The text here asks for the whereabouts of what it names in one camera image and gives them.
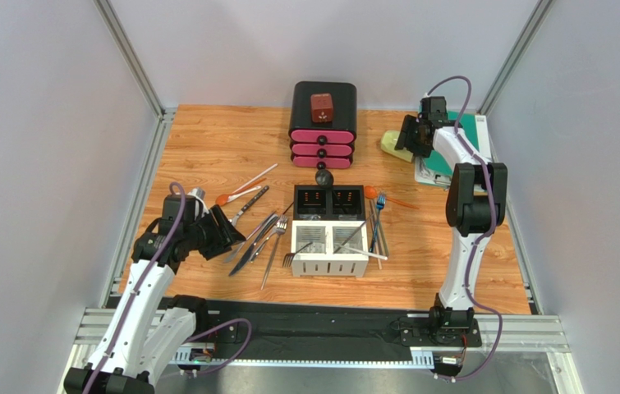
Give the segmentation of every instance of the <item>wooden tabletop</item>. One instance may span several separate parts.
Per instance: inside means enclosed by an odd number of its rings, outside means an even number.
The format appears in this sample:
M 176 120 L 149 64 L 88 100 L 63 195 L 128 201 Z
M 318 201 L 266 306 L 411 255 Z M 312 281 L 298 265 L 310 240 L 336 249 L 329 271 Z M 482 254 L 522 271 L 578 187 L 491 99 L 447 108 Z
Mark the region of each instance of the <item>wooden tabletop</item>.
M 206 261 L 191 252 L 167 295 L 400 309 L 432 306 L 446 276 L 451 250 L 451 229 L 445 218 L 448 193 L 419 185 L 414 181 L 413 164 L 380 150 L 380 137 L 386 130 L 398 130 L 404 114 L 359 111 L 353 165 L 333 171 L 336 185 L 376 186 L 388 196 L 420 207 L 414 210 L 387 203 L 381 220 L 390 258 L 383 262 L 383 270 L 378 270 L 371 259 L 363 278 L 293 277 L 290 268 L 281 267 L 291 240 L 284 236 L 263 290 L 261 279 L 271 248 L 265 248 L 254 263 L 247 264 L 234 277 L 228 276 L 234 263 L 223 263 L 226 255 Z M 274 163 L 278 167 L 262 184 L 270 186 L 269 192 L 241 217 L 237 229 L 248 235 L 271 211 L 282 212 L 292 202 L 294 185 L 313 185 L 316 171 L 292 165 L 289 120 L 289 108 L 180 106 L 138 236 L 161 215 L 171 181 L 180 182 L 186 191 L 196 186 L 203 188 L 207 193 L 205 202 L 212 206 L 217 196 L 232 192 Z M 233 217 L 252 195 L 231 202 L 223 211 Z M 530 313 L 506 222 L 497 228 L 485 251 L 475 296 L 503 313 Z

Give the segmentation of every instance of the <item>teal notebook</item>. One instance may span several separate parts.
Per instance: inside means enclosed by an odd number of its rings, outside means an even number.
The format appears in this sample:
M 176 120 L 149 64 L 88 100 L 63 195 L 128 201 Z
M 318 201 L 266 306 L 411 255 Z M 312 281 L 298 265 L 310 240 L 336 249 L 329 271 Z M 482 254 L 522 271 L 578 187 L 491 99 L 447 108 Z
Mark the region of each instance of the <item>teal notebook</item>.
M 448 111 L 448 119 L 455 120 L 457 117 L 457 112 Z M 475 123 L 475 114 L 473 113 L 465 113 L 462 115 L 462 119 L 460 121 L 461 127 L 465 130 L 465 136 L 470 142 L 475 146 L 476 149 L 480 149 L 480 144 L 477 140 L 477 125 Z M 431 156 L 429 158 L 422 158 L 424 160 L 424 165 L 426 168 L 433 172 L 437 172 L 439 174 L 443 174 L 445 176 L 453 175 L 453 171 L 446 163 L 446 159 L 441 156 L 440 153 L 433 151 L 431 152 Z

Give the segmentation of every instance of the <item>pink drawer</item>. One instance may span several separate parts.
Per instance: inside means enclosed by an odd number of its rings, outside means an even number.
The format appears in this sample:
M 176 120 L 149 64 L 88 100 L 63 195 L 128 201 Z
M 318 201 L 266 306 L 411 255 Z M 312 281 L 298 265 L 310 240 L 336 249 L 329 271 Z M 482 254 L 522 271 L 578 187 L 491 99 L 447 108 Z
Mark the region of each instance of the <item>pink drawer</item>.
M 312 156 L 295 156 L 292 163 L 298 167 L 317 167 L 317 164 L 324 163 L 327 168 L 349 168 L 351 160 L 348 158 L 318 158 Z
M 356 137 L 350 131 L 297 129 L 290 132 L 290 138 L 311 144 L 350 144 Z
M 294 144 L 292 146 L 292 152 L 302 156 L 326 158 L 327 156 L 346 157 L 353 153 L 353 149 L 349 145 Z

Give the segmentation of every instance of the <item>red cube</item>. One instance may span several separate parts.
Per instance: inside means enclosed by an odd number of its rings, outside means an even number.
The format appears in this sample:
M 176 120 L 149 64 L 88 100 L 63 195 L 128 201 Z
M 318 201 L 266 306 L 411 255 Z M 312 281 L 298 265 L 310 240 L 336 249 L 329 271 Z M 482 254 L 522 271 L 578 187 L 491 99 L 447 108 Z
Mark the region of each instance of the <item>red cube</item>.
M 312 94 L 310 105 L 312 106 L 312 121 L 314 123 L 327 123 L 334 119 L 334 104 L 331 94 Z

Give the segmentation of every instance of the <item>gray wall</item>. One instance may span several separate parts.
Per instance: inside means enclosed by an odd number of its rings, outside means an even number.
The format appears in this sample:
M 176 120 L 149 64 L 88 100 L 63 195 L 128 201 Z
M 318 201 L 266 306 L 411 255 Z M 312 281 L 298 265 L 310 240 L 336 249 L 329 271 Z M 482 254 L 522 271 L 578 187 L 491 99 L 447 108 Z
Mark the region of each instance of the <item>gray wall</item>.
M 490 117 L 544 310 L 620 392 L 620 2 L 556 2 Z
M 112 0 L 166 106 L 289 106 L 300 80 L 340 80 L 359 105 L 415 108 L 472 79 L 477 108 L 536 0 Z M 454 107 L 465 90 L 439 90 Z
M 0 393 L 57 389 L 154 123 L 93 2 L 0 1 Z

